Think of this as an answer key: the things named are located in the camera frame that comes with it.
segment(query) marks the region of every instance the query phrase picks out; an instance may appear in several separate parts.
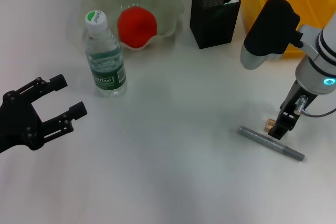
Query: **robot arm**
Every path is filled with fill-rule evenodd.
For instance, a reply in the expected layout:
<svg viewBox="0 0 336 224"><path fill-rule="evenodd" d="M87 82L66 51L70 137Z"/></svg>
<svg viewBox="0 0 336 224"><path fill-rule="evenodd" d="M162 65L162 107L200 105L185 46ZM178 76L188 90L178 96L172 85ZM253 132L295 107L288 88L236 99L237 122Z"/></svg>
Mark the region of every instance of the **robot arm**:
<svg viewBox="0 0 336 224"><path fill-rule="evenodd" d="M336 89L336 13L324 29L302 25L300 17L285 0L268 0L244 41L240 61L247 69L255 69L267 59L279 59L291 43L306 53L296 68L292 85L275 125L268 132L281 139L292 130L307 106L321 94Z"/></svg>
<svg viewBox="0 0 336 224"><path fill-rule="evenodd" d="M45 143L74 131L71 120L87 114L83 102L46 122L41 121L32 106L32 102L42 96L66 86L60 74L50 82L39 77L17 91L4 94L0 107L0 153L19 144L37 150Z"/></svg>

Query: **cable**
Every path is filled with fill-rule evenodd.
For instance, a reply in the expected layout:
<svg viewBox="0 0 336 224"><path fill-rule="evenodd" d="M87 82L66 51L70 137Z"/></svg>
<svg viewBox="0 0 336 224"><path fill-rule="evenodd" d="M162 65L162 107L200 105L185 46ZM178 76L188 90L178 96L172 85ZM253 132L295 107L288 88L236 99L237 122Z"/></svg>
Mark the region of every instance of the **cable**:
<svg viewBox="0 0 336 224"><path fill-rule="evenodd" d="M322 118L324 116L327 116L327 115L330 115L330 114L334 113L335 111L336 111L336 108L333 109L332 111L329 111L328 113L325 113L325 114L322 114L322 115L311 115L306 110L304 110L302 114L304 114L304 115L306 115L310 118Z"/></svg>

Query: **blue indicator light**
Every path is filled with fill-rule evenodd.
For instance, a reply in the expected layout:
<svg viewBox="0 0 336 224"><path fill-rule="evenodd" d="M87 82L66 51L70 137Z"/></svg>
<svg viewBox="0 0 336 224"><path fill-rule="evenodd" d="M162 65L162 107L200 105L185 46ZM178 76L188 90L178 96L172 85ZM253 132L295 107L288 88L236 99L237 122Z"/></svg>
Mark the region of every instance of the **blue indicator light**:
<svg viewBox="0 0 336 224"><path fill-rule="evenodd" d="M325 85L333 85L335 84L335 82L336 82L335 79L332 79L332 78L327 78L324 80Z"/></svg>

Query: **small wooden block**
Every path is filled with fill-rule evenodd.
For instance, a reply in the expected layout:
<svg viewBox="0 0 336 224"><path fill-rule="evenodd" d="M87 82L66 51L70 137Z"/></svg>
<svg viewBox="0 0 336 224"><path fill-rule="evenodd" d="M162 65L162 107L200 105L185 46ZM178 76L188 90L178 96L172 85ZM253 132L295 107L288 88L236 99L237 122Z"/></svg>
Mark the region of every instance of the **small wooden block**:
<svg viewBox="0 0 336 224"><path fill-rule="evenodd" d="M274 125L275 125L275 120L273 120L271 118L267 119L264 131L266 131L268 133Z"/></svg>

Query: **white bottle cap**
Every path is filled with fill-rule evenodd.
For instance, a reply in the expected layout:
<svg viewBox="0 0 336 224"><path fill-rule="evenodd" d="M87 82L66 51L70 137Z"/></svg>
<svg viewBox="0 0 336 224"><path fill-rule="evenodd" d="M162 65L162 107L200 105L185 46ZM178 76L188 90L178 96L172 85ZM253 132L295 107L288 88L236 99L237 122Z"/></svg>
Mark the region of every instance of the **white bottle cap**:
<svg viewBox="0 0 336 224"><path fill-rule="evenodd" d="M97 34L108 28L106 15L101 10L93 10L85 16L85 24L91 34Z"/></svg>

